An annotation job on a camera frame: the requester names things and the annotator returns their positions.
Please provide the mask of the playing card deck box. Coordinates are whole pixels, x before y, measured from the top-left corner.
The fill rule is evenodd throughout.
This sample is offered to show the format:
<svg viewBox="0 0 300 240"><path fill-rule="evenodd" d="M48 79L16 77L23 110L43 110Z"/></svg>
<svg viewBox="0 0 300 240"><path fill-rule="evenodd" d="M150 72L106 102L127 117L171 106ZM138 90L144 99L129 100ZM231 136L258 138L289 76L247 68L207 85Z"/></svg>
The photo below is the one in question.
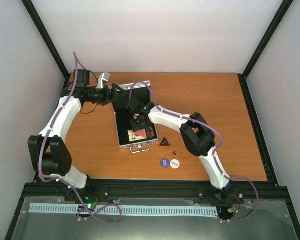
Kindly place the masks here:
<svg viewBox="0 0 300 240"><path fill-rule="evenodd" d="M136 132L134 132L133 130L128 130L127 133L129 142L144 141L148 138L145 129L140 129Z"/></svg>

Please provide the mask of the orange 100 chip stack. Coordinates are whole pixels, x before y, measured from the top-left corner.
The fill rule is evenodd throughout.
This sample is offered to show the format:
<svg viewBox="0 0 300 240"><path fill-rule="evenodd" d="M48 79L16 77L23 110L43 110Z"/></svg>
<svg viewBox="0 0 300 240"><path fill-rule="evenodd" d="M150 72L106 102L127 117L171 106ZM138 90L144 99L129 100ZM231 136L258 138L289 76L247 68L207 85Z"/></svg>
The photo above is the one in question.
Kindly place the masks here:
<svg viewBox="0 0 300 240"><path fill-rule="evenodd" d="M147 134L148 139L156 139L157 138L156 130L152 126L149 126L146 128L146 134Z"/></svg>

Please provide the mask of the aluminium poker case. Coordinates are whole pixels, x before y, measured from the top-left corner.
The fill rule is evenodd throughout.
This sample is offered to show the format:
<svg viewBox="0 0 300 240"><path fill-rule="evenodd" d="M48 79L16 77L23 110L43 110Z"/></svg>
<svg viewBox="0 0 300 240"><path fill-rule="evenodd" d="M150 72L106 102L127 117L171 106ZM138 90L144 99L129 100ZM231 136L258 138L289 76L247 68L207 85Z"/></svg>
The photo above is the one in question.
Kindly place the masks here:
<svg viewBox="0 0 300 240"><path fill-rule="evenodd" d="M143 123L135 109L128 108L130 101L136 100L140 107L145 107L151 100L149 80L143 83L126 83L119 87L125 95L112 103L118 145L129 149L132 154L149 151L151 145L159 140L157 128L153 123Z"/></svg>

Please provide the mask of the triangular all-in button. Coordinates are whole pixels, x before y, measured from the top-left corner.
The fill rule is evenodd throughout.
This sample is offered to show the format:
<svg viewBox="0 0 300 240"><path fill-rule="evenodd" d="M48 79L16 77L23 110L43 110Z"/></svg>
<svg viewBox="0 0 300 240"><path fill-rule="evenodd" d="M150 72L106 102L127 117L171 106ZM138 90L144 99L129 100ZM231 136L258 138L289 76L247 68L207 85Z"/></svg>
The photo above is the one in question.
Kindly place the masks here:
<svg viewBox="0 0 300 240"><path fill-rule="evenodd" d="M159 146L160 147L171 147L172 145L171 145L171 142L168 140L168 138L166 136L164 136L161 139Z"/></svg>

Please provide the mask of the blue small blind button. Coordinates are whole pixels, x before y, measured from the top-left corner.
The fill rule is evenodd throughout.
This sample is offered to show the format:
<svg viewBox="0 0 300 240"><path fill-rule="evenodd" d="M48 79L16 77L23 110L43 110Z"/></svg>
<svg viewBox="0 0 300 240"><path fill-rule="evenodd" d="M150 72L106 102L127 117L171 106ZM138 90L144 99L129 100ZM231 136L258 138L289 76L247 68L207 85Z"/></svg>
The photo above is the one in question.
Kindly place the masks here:
<svg viewBox="0 0 300 240"><path fill-rule="evenodd" d="M163 168L169 168L171 166L171 161L168 159L168 158L163 158L161 159L160 161L160 165L163 167Z"/></svg>

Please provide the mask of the white dealer button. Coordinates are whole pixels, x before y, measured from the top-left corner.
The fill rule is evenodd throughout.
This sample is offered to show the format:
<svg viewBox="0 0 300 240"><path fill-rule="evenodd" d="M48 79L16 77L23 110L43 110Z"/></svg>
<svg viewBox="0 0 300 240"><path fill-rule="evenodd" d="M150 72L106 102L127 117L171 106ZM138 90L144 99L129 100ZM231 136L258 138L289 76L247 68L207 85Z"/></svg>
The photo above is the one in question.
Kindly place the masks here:
<svg viewBox="0 0 300 240"><path fill-rule="evenodd" d="M178 169L180 167L180 162L177 159L172 159L170 161L170 167L173 169Z"/></svg>

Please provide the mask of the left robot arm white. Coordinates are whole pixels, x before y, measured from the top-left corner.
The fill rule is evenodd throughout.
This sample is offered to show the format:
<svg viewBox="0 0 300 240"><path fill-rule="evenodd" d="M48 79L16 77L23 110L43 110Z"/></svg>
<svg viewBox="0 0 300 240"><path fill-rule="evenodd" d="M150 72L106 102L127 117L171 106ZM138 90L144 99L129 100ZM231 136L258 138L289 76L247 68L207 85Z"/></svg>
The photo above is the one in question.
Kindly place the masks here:
<svg viewBox="0 0 300 240"><path fill-rule="evenodd" d="M94 188L91 178L80 172L72 161L66 146L68 131L85 103L105 106L122 100L127 91L117 84L107 85L109 73L104 72L96 79L96 86L90 86L89 70L75 70L73 82L66 85L60 94L57 108L47 126L38 134L28 139L28 149L33 169L45 183L63 182L76 190L82 201L93 198Z"/></svg>

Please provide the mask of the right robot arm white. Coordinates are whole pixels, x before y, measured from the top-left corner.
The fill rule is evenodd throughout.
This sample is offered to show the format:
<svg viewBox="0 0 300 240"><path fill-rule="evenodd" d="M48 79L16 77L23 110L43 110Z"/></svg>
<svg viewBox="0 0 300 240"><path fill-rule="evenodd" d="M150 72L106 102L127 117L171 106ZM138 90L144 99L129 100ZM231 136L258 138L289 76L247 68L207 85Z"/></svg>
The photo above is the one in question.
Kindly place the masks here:
<svg viewBox="0 0 300 240"><path fill-rule="evenodd" d="M154 102L141 103L135 97L128 100L126 108L132 114L130 125L134 131L155 124L180 133L188 152L200 159L208 173L215 198L220 202L225 202L229 198L233 186L217 153L216 132L201 114L177 113Z"/></svg>

